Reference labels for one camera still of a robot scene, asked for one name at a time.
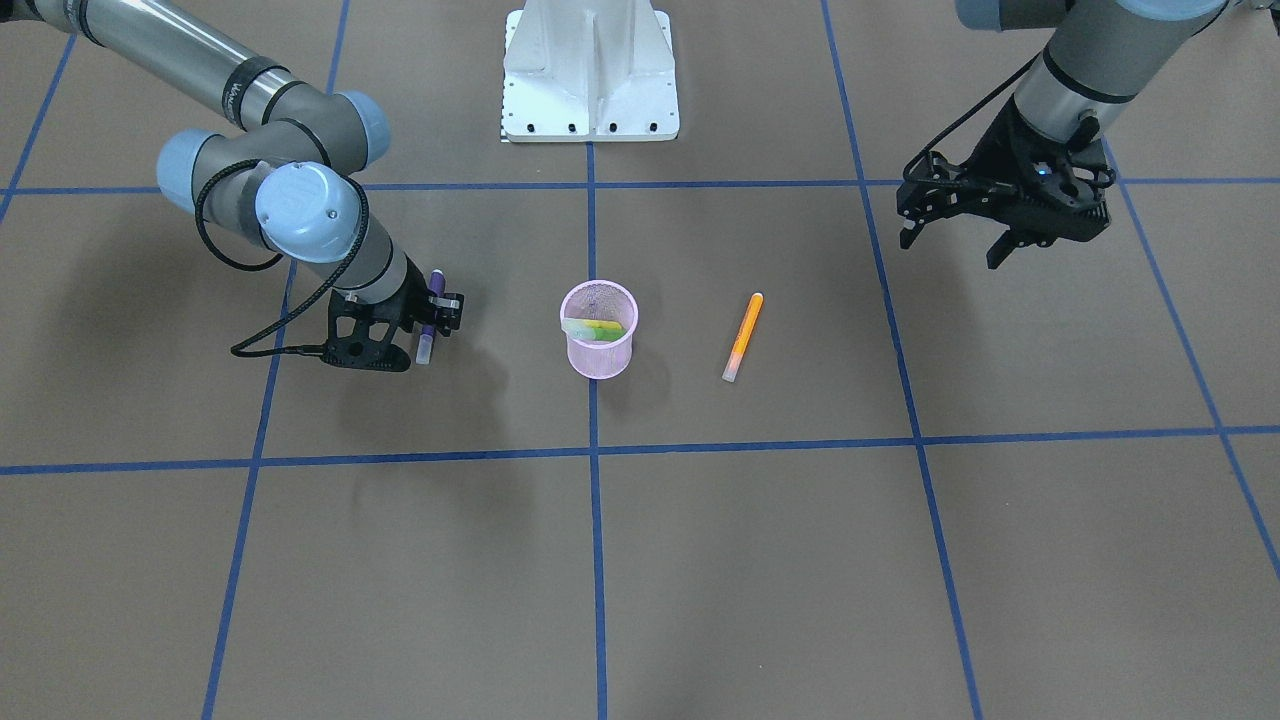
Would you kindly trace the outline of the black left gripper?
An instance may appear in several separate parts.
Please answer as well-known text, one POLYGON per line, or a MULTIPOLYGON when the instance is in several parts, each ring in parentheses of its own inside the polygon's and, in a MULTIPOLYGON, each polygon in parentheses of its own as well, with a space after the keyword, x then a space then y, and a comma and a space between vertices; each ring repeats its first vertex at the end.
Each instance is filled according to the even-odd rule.
MULTIPOLYGON (((1041 241, 1091 241, 1111 224, 1105 191, 1114 182, 1101 142, 1080 149, 1052 141, 1036 131, 1007 100, 965 160, 966 173, 1011 195, 992 195, 983 213, 1006 227, 986 252, 997 270, 1016 250, 1041 241)), ((899 247, 909 250, 936 217, 902 211, 899 247)))

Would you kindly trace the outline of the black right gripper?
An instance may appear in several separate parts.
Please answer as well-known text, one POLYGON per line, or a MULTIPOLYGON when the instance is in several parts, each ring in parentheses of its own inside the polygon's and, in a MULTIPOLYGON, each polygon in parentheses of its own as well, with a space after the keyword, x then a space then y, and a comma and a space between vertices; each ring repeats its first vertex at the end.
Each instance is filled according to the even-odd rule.
MULTIPOLYGON (((375 306, 375 322, 389 323, 408 332, 413 325, 422 325, 428 320, 428 278, 415 263, 404 266, 404 278, 399 288, 388 299, 375 306)), ((465 313, 465 296, 462 293, 444 292, 434 300, 436 336, 451 337, 460 329, 465 313)))

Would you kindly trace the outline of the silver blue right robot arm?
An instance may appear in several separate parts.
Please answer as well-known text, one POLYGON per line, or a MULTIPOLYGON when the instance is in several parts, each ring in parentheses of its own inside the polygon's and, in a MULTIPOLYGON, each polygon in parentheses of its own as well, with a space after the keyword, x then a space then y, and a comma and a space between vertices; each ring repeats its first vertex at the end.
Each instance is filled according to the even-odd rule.
POLYGON ((390 145, 371 97, 320 90, 172 1, 5 1, 3 20, 38 22, 115 53, 234 127, 233 136, 183 131, 156 161, 163 196, 201 237, 214 224, 270 252, 253 264, 210 243, 221 263, 311 270, 330 320, 352 320, 355 338, 375 325, 460 328, 463 297, 429 284, 356 182, 390 145))

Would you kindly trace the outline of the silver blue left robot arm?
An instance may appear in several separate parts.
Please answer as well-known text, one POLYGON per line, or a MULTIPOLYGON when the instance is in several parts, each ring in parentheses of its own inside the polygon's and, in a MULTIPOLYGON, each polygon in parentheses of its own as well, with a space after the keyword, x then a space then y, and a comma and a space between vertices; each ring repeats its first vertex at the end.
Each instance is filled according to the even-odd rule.
POLYGON ((957 1, 969 29, 1050 29, 1044 47, 995 88, 1005 96, 968 159, 929 141, 902 169, 899 242, 959 215, 1001 224, 986 254, 997 269, 1016 250, 1087 243, 1111 223, 1115 183, 1105 131, 1224 1, 957 1))

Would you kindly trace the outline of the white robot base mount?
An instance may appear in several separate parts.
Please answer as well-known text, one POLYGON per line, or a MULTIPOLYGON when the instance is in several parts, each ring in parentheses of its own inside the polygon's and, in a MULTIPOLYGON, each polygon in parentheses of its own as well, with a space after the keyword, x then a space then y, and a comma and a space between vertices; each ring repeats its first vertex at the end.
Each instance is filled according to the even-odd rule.
POLYGON ((678 137, 671 18, 649 1, 526 1, 504 22, 500 140, 678 137))

